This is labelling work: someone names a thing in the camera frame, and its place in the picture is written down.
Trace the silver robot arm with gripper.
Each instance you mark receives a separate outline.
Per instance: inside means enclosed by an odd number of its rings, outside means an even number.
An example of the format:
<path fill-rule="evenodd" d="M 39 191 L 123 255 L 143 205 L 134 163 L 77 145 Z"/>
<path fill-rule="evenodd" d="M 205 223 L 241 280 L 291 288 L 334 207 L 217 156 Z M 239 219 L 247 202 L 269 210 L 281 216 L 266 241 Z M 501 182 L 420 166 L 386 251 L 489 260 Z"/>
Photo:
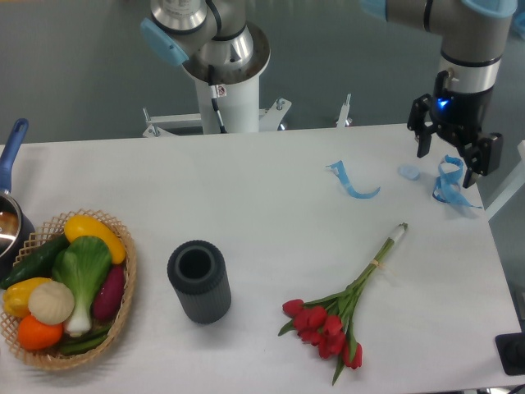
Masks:
<path fill-rule="evenodd" d="M 493 88 L 516 1 L 361 1 L 364 12 L 439 35 L 445 87 L 460 94 Z"/>

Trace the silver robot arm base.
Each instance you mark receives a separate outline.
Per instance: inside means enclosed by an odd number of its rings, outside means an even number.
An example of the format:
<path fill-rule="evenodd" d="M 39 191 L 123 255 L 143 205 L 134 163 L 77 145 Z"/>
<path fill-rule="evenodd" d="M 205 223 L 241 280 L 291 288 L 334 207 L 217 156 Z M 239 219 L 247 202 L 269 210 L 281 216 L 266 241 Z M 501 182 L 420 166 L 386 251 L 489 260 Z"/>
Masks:
<path fill-rule="evenodd" d="M 245 1 L 151 1 L 140 32 L 169 65 L 209 85 L 259 76 L 270 59 L 267 36 L 247 20 Z"/>

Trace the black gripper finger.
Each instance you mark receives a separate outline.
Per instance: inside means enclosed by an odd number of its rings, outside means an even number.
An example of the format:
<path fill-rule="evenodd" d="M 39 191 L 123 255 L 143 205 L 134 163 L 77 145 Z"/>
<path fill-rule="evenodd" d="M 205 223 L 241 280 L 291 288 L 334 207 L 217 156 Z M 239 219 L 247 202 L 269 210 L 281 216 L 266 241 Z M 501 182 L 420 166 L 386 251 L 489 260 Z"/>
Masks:
<path fill-rule="evenodd" d="M 466 172 L 463 187 L 473 186 L 478 177 L 487 176 L 499 168 L 504 137 L 500 133 L 479 133 L 472 143 L 466 145 L 463 160 Z"/>
<path fill-rule="evenodd" d="M 433 125 L 426 125 L 426 117 L 431 109 L 431 95 L 424 94 L 416 98 L 413 103 L 407 122 L 407 128 L 413 131 L 415 139 L 418 142 L 417 157 L 425 157 L 431 147 L 431 135 L 433 134 Z"/>

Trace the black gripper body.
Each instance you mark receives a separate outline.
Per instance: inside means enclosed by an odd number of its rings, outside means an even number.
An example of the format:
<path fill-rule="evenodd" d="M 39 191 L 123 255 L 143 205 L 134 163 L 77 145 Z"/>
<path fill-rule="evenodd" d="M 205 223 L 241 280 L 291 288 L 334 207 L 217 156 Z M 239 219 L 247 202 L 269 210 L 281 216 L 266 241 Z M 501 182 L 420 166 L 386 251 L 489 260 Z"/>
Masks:
<path fill-rule="evenodd" d="M 425 130 L 425 154 L 430 150 L 434 133 L 460 154 L 482 154 L 486 150 L 482 123 L 493 88 L 463 93 L 448 89 L 449 81 L 452 81 L 452 70 L 440 71 L 436 76 L 429 107 L 431 125 Z"/>

